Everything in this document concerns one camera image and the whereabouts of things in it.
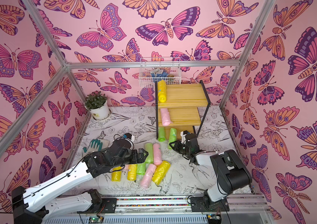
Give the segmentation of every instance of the pink butterfly wallpaper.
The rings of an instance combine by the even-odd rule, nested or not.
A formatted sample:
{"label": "pink butterfly wallpaper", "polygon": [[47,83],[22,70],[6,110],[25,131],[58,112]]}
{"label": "pink butterfly wallpaper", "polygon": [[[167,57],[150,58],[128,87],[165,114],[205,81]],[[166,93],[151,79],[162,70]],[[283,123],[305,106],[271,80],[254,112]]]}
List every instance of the pink butterfly wallpaper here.
{"label": "pink butterfly wallpaper", "polygon": [[228,128],[276,222],[317,223],[317,1],[276,4],[230,93]]}

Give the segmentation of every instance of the shelf board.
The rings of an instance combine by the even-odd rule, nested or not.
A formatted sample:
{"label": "shelf board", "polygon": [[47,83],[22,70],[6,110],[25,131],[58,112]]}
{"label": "shelf board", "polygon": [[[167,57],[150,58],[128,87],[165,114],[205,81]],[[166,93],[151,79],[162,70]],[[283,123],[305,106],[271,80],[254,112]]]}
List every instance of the shelf board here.
{"label": "shelf board", "polygon": [[175,84],[166,87],[167,100],[159,101],[158,108],[198,107],[208,104],[201,84]]}
{"label": "shelf board", "polygon": [[[182,126],[182,125],[200,125],[201,124],[201,118],[200,114],[198,113],[197,107],[194,108],[169,108],[168,109],[170,113],[170,119],[173,123],[169,124],[165,127],[174,128],[176,126]],[[158,110],[158,126],[164,127],[162,125],[161,121],[161,111]]]}

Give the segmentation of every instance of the plastic bag roll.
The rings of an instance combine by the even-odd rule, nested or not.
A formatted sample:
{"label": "plastic bag roll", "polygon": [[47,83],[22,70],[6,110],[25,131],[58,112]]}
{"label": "plastic bag roll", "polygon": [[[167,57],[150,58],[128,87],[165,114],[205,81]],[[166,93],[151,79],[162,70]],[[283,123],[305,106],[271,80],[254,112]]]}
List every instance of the plastic bag roll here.
{"label": "plastic bag roll", "polygon": [[136,180],[137,175],[137,164],[129,165],[129,172],[127,172],[127,179],[130,181]]}
{"label": "plastic bag roll", "polygon": [[170,123],[172,123],[170,119],[170,113],[167,108],[161,108],[161,122],[163,126],[168,126]]}
{"label": "plastic bag roll", "polygon": [[158,141],[163,142],[166,141],[166,132],[165,132],[165,128],[164,127],[159,127],[158,128]]}
{"label": "plastic bag roll", "polygon": [[146,163],[137,164],[137,175],[145,175]]}
{"label": "plastic bag roll", "polygon": [[171,142],[175,142],[177,140],[177,129],[176,128],[171,128],[170,129],[170,137],[168,138],[168,149],[172,149],[170,146]]}
{"label": "plastic bag roll", "polygon": [[159,143],[153,144],[153,164],[156,166],[162,163],[161,146]]}
{"label": "plastic bag roll", "polygon": [[145,175],[142,177],[142,180],[140,182],[140,185],[144,188],[148,188],[151,183],[151,178],[153,174],[155,173],[156,166],[154,164],[149,164],[148,168],[146,170]]}
{"label": "plastic bag roll", "polygon": [[[113,168],[113,171],[120,170],[122,167],[118,166]],[[121,180],[121,171],[111,173],[111,181],[120,181]]]}
{"label": "plastic bag roll", "polygon": [[167,161],[162,161],[161,165],[159,165],[153,174],[152,181],[155,182],[156,185],[160,185],[161,181],[165,177],[168,169],[170,168],[171,164]]}
{"label": "plastic bag roll", "polygon": [[145,160],[145,163],[153,164],[153,145],[152,145],[152,143],[146,143],[145,150],[148,152],[148,156]]}

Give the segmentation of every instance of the pink butterfly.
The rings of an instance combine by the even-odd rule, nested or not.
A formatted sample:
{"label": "pink butterfly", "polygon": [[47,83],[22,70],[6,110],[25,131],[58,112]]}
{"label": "pink butterfly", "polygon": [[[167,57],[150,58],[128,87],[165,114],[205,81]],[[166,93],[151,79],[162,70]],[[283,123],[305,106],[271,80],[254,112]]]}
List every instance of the pink butterfly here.
{"label": "pink butterfly", "polygon": [[144,106],[146,105],[145,101],[152,102],[155,100],[155,97],[153,96],[154,93],[155,91],[153,88],[142,88],[140,95],[137,93],[137,96],[125,97],[121,100],[121,102],[125,104]]}
{"label": "pink butterfly", "polygon": [[109,79],[112,81],[112,83],[105,83],[113,86],[103,86],[100,88],[101,90],[125,94],[125,90],[131,88],[131,86],[127,84],[127,80],[125,78],[122,78],[122,75],[119,72],[115,72],[115,80],[117,83],[113,78],[109,77]]}
{"label": "pink butterfly", "polygon": [[193,33],[193,29],[189,27],[181,27],[184,26],[194,26],[200,14],[199,7],[192,7],[184,10],[179,13],[171,22],[168,22],[168,19],[165,25],[161,24],[146,24],[140,26],[136,29],[136,33],[138,36],[144,38],[145,40],[152,40],[152,44],[154,46],[158,46],[160,44],[168,45],[168,37],[173,38],[174,34],[177,38],[182,41],[185,36],[191,35]]}
{"label": "pink butterfly", "polygon": [[[172,60],[210,60],[211,56],[209,55],[211,53],[212,48],[210,46],[208,46],[208,42],[203,40],[201,42],[198,43],[193,56],[192,53],[189,54],[187,51],[187,54],[189,54],[190,56],[179,52],[179,51],[172,51],[171,52],[171,57],[173,57]],[[181,70],[183,72],[186,72],[190,69],[191,67],[181,67]]]}
{"label": "pink butterfly", "polygon": [[[54,27],[54,25],[50,22],[50,20],[48,19],[48,17],[45,15],[45,12],[43,10],[38,9],[40,16],[42,17],[42,19],[45,22],[45,25],[48,27],[50,33],[52,34],[54,41],[56,42],[57,46],[59,48],[63,48],[63,49],[68,49],[71,50],[71,48],[69,46],[67,46],[66,44],[58,41],[60,40],[60,38],[58,36],[62,36],[62,37],[71,37],[72,34],[66,32],[65,30],[62,30],[60,28]],[[42,43],[44,42],[45,45],[47,45],[46,40],[44,39],[42,33],[40,32],[39,28],[37,27],[37,25],[35,24],[34,20],[31,18],[31,16],[29,15],[30,19],[33,22],[33,25],[36,29],[37,33],[37,39],[36,39],[36,43],[35,46],[39,47],[42,45]],[[48,45],[48,56],[51,57],[52,54],[52,50],[50,49],[49,45]]]}
{"label": "pink butterfly", "polygon": [[51,109],[51,116],[53,117],[53,119],[56,119],[57,126],[60,126],[60,124],[63,122],[64,125],[66,125],[68,123],[68,118],[70,117],[71,103],[69,103],[66,107],[65,102],[63,106],[60,106],[59,101],[57,104],[58,106],[53,104],[52,101],[48,101],[49,108]]}
{"label": "pink butterfly", "polygon": [[79,101],[75,101],[74,102],[74,105],[76,106],[77,108],[77,113],[82,116],[83,114],[86,115],[87,111],[86,111],[86,108],[84,106],[84,104],[82,102],[79,102]]}
{"label": "pink butterfly", "polygon": [[13,77],[15,71],[19,70],[22,78],[33,80],[33,69],[39,67],[42,56],[31,50],[21,51],[18,55],[15,51],[9,53],[0,45],[0,77]]}
{"label": "pink butterfly", "polygon": [[90,31],[81,34],[76,42],[80,46],[88,46],[90,48],[100,47],[105,51],[109,52],[114,44],[111,42],[111,39],[116,41],[122,40],[126,37],[126,34],[119,27],[121,18],[118,14],[118,7],[112,3],[107,5],[101,13],[100,17],[100,26],[98,26],[98,21],[96,20],[96,25],[98,26],[96,31]]}
{"label": "pink butterfly", "polygon": [[206,88],[208,94],[213,94],[215,96],[222,96],[224,94],[224,90],[227,88],[230,76],[228,76],[228,73],[223,73],[223,75],[221,76],[221,80],[220,80],[220,84],[217,84],[217,86],[214,87],[208,87]]}

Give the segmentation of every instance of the white wire basket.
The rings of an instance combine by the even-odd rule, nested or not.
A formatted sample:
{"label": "white wire basket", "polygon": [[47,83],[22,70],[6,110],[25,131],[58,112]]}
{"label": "white wire basket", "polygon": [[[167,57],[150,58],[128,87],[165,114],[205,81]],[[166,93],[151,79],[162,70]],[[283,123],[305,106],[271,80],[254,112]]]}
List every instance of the white wire basket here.
{"label": "white wire basket", "polygon": [[[167,85],[180,84],[181,83],[181,67],[180,58],[176,57],[161,57],[159,58],[159,64],[152,64],[152,61],[157,61],[158,58],[141,58],[140,59],[140,72],[138,76],[138,82],[141,88],[155,87],[155,82],[164,80]],[[153,77],[152,71],[157,68],[162,69],[168,75],[165,77]]]}

